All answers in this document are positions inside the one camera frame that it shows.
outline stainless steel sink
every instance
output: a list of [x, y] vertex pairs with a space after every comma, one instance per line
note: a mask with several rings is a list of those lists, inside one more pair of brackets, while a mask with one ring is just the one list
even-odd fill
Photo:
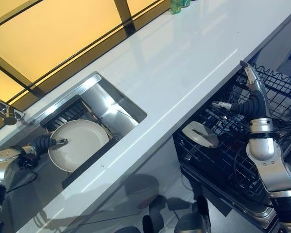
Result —
[[[101, 124], [110, 133], [109, 143], [73, 173], [60, 170], [47, 154], [42, 155], [39, 166], [34, 169], [38, 179], [6, 197], [5, 205], [9, 207], [3, 208], [1, 221], [13, 223], [10, 227], [17, 231], [146, 116], [142, 109], [97, 72], [76, 84], [63, 97], [50, 103], [24, 130], [7, 140], [0, 150], [16, 144], [24, 146], [46, 131], [54, 131], [74, 119], [87, 119]], [[24, 171], [13, 171], [13, 177], [12, 186], [32, 179]]]

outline wire rack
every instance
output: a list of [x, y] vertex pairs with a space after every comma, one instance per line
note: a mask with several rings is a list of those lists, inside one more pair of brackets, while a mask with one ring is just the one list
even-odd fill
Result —
[[[291, 78], [285, 78], [282, 74], [266, 70], [264, 67], [253, 66], [266, 87], [274, 128], [280, 134], [280, 145], [285, 149], [291, 142]], [[265, 190], [256, 166], [245, 151], [249, 123], [241, 115], [227, 113], [210, 105], [213, 100], [248, 100], [249, 89], [246, 82], [247, 76], [240, 70], [174, 134], [174, 140], [184, 152], [182, 155], [190, 154], [193, 158], [192, 165], [204, 171], [219, 185], [241, 189], [247, 195], [258, 199], [265, 196]], [[192, 120], [202, 123], [217, 134], [218, 148], [203, 147], [182, 133], [181, 130]]]

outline kitchen faucet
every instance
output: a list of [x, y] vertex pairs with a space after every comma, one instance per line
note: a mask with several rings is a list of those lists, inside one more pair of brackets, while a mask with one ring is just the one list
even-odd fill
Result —
[[25, 114], [22, 111], [0, 100], [0, 117], [2, 117], [5, 125], [15, 125], [24, 116]]

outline white countertop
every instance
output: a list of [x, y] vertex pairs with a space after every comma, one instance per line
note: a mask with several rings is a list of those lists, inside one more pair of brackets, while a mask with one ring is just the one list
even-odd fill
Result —
[[[30, 107], [28, 119], [96, 70], [147, 117], [44, 208], [50, 221], [43, 228], [31, 220], [19, 233], [52, 232], [54, 224], [63, 230], [97, 208], [289, 16], [291, 0], [194, 1], [178, 15], [159, 16]], [[0, 144], [20, 129], [1, 129]]]

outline white plate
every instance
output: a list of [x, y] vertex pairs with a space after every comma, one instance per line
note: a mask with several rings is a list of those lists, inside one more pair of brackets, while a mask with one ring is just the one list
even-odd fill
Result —
[[68, 143], [48, 150], [51, 161], [64, 171], [73, 172], [108, 141], [108, 135], [89, 120], [72, 120], [58, 127], [52, 139], [66, 138]]
[[219, 145], [219, 140], [216, 134], [206, 126], [192, 121], [182, 132], [192, 141], [208, 148], [216, 148]]

